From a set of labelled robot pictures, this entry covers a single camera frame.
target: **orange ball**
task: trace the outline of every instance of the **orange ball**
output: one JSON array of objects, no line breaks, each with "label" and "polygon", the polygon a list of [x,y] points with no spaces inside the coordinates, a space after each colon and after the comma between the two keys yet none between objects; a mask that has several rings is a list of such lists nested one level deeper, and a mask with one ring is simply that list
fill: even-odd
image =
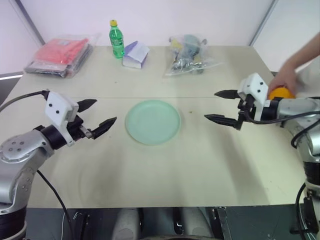
[{"label": "orange ball", "polygon": [[268,99],[273,100],[275,97],[284,98],[284,99],[295,99],[295,95],[293,95],[287,88],[278,87],[272,92],[270,92]]}]

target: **metal frame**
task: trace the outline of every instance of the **metal frame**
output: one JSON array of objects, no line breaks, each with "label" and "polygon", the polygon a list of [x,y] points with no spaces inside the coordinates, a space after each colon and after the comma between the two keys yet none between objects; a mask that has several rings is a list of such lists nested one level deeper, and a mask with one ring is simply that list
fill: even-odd
[{"label": "metal frame", "polygon": [[274,9],[275,9],[278,1],[279,1],[279,0],[272,0],[270,6],[269,6],[269,8],[268,8],[268,10],[266,11],[266,13],[265,13],[265,15],[264,15],[261,23],[260,23],[259,26],[258,26],[258,29],[255,31],[255,33],[254,33],[254,35],[253,35],[253,38],[251,39],[251,41],[250,41],[250,43],[249,43],[249,46],[250,46],[250,47],[252,47],[252,46],[255,44],[257,38],[259,37],[262,29],[264,28],[266,22],[268,21],[270,15],[271,15],[272,12],[274,11]]},{"label": "metal frame", "polygon": [[37,37],[37,39],[39,40],[39,42],[42,45],[45,45],[46,43],[45,43],[43,37],[41,36],[40,32],[36,28],[36,25],[32,21],[31,17],[29,16],[29,14],[28,14],[27,10],[25,9],[25,6],[22,4],[21,0],[14,0],[14,1],[15,1],[16,5],[19,7],[21,13],[25,17],[25,20],[27,21],[27,23],[29,24],[29,26],[33,30],[33,32],[34,32],[35,36]]},{"label": "metal frame", "polygon": [[0,74],[0,81],[6,80],[6,79],[19,79],[23,76],[23,74],[24,74],[23,71]]}]

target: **yellow bottle cap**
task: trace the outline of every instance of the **yellow bottle cap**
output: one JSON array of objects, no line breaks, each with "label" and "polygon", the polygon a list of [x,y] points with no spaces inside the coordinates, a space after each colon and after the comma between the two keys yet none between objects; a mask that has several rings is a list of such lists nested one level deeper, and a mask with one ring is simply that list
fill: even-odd
[{"label": "yellow bottle cap", "polygon": [[116,26],[118,26],[117,21],[116,21],[116,20],[111,20],[111,21],[110,21],[110,26],[111,26],[111,27],[116,27]]},{"label": "yellow bottle cap", "polygon": [[295,99],[295,95],[293,95],[287,88],[285,87],[278,87],[272,92],[270,92],[268,99],[272,100],[275,97],[280,97],[284,99]]}]

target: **table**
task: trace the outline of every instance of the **table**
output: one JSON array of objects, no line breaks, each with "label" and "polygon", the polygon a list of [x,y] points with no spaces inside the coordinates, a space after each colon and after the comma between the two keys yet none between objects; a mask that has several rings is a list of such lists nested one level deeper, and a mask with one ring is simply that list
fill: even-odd
[{"label": "table", "polygon": [[[253,72],[268,83],[271,73],[251,47],[214,46],[210,51],[224,64],[202,75],[164,77],[165,47],[151,47],[142,70],[124,68],[112,57],[109,47],[96,47],[73,78],[22,77],[8,99],[48,88],[76,101],[98,100],[79,114],[87,128],[118,117],[107,134],[96,140],[82,139],[71,148],[65,146],[40,168],[68,208],[294,202],[305,175],[297,152],[290,146],[289,133],[274,125],[250,123],[236,131],[203,117],[216,113],[235,118],[238,102],[215,97],[214,93],[237,89]],[[127,112],[145,99],[161,99],[179,111],[182,126],[174,139],[146,146],[127,134]],[[0,141],[38,125],[49,125],[44,106],[44,100],[32,97],[5,109],[0,114]],[[29,207],[60,208],[37,175]]]}]

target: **human arm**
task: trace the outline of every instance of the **human arm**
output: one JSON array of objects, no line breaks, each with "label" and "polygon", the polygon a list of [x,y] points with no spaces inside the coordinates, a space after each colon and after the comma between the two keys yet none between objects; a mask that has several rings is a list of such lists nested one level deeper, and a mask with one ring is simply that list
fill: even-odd
[{"label": "human arm", "polygon": [[320,55],[320,32],[304,47],[292,55],[281,67],[269,84],[268,94],[277,87],[284,86],[296,94],[297,74],[295,70]]}]

